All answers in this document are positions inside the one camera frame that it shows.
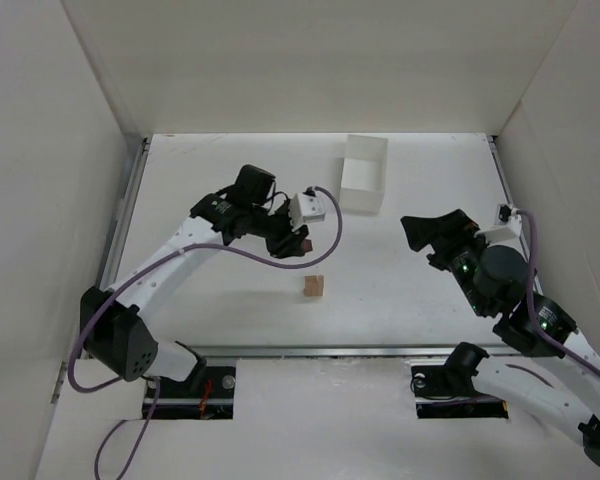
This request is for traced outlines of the light wood block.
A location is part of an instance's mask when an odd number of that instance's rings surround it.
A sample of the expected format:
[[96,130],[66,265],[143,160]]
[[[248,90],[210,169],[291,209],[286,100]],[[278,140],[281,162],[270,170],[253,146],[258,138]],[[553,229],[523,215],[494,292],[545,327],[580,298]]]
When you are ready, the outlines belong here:
[[309,275],[304,277],[303,296],[310,301],[317,301],[324,297],[325,279],[323,275]]

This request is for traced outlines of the white perforated box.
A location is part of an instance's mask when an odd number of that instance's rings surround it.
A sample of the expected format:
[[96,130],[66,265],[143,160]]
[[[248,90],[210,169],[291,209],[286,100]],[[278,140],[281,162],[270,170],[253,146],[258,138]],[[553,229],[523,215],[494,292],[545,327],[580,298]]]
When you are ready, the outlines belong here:
[[387,138],[347,136],[339,191],[343,211],[380,213],[386,190],[387,153]]

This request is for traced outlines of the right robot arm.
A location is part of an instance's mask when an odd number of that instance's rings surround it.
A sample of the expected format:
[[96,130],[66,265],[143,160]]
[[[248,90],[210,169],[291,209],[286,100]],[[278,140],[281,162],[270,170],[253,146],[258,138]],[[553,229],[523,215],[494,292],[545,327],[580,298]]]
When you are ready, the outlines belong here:
[[459,343],[441,365],[414,366],[411,388],[426,407],[449,408],[489,396],[546,421],[600,468],[600,356],[576,321],[534,289],[537,227],[531,212],[498,207],[484,230],[463,210],[400,220],[414,252],[431,248],[433,268],[450,273],[474,314],[494,318],[494,334],[549,371],[557,389],[529,377],[485,349]]

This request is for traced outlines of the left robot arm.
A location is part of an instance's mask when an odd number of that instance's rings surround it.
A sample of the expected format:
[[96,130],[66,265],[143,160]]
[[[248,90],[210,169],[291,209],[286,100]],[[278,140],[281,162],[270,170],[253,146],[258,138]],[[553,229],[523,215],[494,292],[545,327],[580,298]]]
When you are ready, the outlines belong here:
[[312,249],[309,229],[293,211],[298,196],[275,211],[266,208],[274,183],[271,173],[243,166],[233,184],[197,202],[176,232],[130,275],[105,290],[92,287],[84,293],[83,348],[127,382],[141,376],[192,379],[201,357],[151,330],[169,297],[205,261],[246,235],[263,239],[273,259],[302,257]]

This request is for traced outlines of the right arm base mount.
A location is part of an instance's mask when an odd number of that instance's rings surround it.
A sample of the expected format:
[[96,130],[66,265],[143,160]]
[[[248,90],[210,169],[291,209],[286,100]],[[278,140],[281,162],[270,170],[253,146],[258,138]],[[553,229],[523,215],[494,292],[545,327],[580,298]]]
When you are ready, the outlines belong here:
[[414,365],[410,390],[420,420],[509,418],[506,403],[476,391],[466,370]]

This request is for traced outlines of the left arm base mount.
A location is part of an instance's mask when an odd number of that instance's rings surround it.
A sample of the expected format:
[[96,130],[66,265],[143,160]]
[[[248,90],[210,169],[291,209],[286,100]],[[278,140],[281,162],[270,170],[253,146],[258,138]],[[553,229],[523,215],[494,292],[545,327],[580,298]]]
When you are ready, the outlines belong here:
[[236,364],[211,362],[192,382],[160,379],[155,420],[231,420]]

